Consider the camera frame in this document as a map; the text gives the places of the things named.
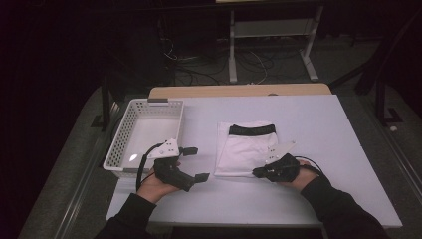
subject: folded white cloth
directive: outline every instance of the folded white cloth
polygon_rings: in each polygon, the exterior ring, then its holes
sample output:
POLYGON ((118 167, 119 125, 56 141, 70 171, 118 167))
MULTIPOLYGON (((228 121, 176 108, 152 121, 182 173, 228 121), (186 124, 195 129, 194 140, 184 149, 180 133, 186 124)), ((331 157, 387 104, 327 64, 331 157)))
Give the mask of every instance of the folded white cloth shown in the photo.
POLYGON ((254 177, 252 170, 265 164, 268 148, 278 143, 268 121, 219 122, 217 140, 215 176, 254 177))

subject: black strap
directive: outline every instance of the black strap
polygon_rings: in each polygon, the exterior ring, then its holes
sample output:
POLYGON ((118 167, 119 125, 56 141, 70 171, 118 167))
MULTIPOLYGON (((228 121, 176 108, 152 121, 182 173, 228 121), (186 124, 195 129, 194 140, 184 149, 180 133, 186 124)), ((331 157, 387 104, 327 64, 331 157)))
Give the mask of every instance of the black strap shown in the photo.
POLYGON ((229 129, 229 135, 237 136, 260 136, 275 132, 276 127, 273 124, 259 127, 241 127, 234 124, 229 129))
POLYGON ((195 183, 206 182, 209 177, 209 173, 200 173, 195 175, 195 183))

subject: hand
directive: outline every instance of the hand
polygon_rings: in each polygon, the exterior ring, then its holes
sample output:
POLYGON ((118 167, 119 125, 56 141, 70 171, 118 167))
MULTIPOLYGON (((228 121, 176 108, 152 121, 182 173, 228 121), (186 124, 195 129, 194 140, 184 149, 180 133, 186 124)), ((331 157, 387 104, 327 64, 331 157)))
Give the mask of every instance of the hand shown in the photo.
MULTIPOLYGON (((299 160, 299 163, 300 165, 304 165, 304 164, 311 165, 308 161, 305 161, 305 160, 299 160)), ((293 182, 279 182, 279 184, 283 186, 295 188, 298 191, 302 191, 302 189, 304 189, 308 185, 308 183, 310 183, 316 177, 317 177, 316 173, 301 167, 299 169, 298 176, 295 178, 293 182)))
POLYGON ((180 190, 175 186, 163 183, 160 179, 155 176, 154 169, 149 170, 148 178, 146 178, 136 194, 152 203, 157 203, 163 196, 180 190))

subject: table surface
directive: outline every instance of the table surface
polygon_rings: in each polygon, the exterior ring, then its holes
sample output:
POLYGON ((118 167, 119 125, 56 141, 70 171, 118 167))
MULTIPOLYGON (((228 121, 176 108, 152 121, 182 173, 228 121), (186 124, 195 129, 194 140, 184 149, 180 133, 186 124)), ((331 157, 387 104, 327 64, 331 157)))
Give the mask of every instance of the table surface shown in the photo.
MULTIPOLYGON (((289 188, 257 178, 213 175, 218 122, 269 120, 276 126, 279 142, 297 142, 293 155, 315 160, 334 187, 349 192, 383 226, 401 226, 337 96, 331 95, 326 86, 227 86, 157 88, 151 91, 152 98, 166 96, 184 101, 183 146, 199 148, 197 155, 180 158, 180 169, 190 175, 202 172, 211 172, 211 175, 207 182, 194 185, 187 193, 179 191, 163 198, 151 215, 151 222, 320 226, 308 203, 289 188), (228 97, 230 92, 236 97, 228 97), (262 97, 268 94, 287 96, 262 97), (356 172, 364 184, 356 183, 356 172)), ((133 189, 134 179, 118 181, 107 217, 119 211, 133 189)))

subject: white towel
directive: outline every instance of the white towel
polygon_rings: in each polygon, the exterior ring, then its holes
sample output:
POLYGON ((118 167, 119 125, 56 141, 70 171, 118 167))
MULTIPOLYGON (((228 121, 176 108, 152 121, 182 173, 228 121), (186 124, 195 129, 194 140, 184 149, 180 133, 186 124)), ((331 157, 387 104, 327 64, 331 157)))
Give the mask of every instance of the white towel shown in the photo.
POLYGON ((278 143, 277 135, 275 132, 253 136, 229 135, 232 125, 253 128, 253 131, 257 131, 260 127, 271 125, 271 123, 268 121, 218 123, 214 175, 254 177, 252 170, 265 164, 268 148, 278 143))

